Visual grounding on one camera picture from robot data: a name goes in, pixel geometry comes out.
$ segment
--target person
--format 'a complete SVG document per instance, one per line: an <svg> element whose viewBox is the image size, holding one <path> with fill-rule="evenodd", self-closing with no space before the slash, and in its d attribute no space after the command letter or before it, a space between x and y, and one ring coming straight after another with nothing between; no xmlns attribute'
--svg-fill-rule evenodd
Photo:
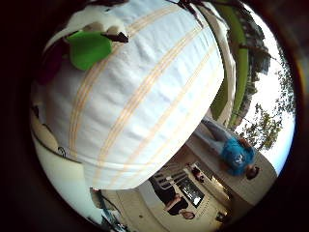
<svg viewBox="0 0 309 232"><path fill-rule="evenodd" d="M198 134L222 158L223 167L234 176L245 174L248 180L255 178L260 167L253 165L255 152L253 147L244 138L235 138L223 130L211 119L203 119L202 123L210 130L214 139L206 134Z"/></svg>
<svg viewBox="0 0 309 232"><path fill-rule="evenodd" d="M188 169L191 170L191 173L195 177L195 180L197 180L200 183L204 183L204 175L200 169L198 169L197 167L191 167L190 163L187 163L186 166Z"/></svg>
<svg viewBox="0 0 309 232"><path fill-rule="evenodd" d="M193 212L186 210L188 203L183 197L180 197L180 195L175 192L173 186L168 184L170 187L163 189L156 183L153 177L150 178L149 181L151 182L157 197L164 203L164 211L168 212L171 216L181 215L184 219L195 218Z"/></svg>

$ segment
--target white pumpkin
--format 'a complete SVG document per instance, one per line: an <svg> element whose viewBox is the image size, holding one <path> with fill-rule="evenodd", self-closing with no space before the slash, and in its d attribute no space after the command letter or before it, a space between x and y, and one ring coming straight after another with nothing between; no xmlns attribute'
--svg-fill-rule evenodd
<svg viewBox="0 0 309 232"><path fill-rule="evenodd" d="M45 115L68 158L96 189L131 189L181 148L224 77L214 35L203 21L162 0L130 0L108 14L128 43L83 72L65 60L41 87Z"/></svg>

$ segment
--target tree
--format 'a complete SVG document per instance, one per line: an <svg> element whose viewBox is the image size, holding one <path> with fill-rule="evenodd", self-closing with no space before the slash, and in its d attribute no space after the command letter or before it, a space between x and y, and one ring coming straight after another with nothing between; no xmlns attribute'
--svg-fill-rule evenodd
<svg viewBox="0 0 309 232"><path fill-rule="evenodd" d="M270 115L256 103L255 115L251 121L254 123L244 125L243 136L258 150L269 150L282 129L282 118Z"/></svg>
<svg viewBox="0 0 309 232"><path fill-rule="evenodd" d="M279 44L277 47L281 60L281 70L276 72L280 84L280 97L275 100L271 112L265 111L257 103L254 118L243 127L243 136L258 150L269 150L273 147L282 130L283 115L295 116L295 93L290 67L282 48Z"/></svg>
<svg viewBox="0 0 309 232"><path fill-rule="evenodd" d="M282 70L276 73L279 79L281 93L279 99L276 100L277 105L275 111L280 115L282 115L283 112L287 112L295 116L295 94L291 70L281 46L277 44L277 47L281 59Z"/></svg>

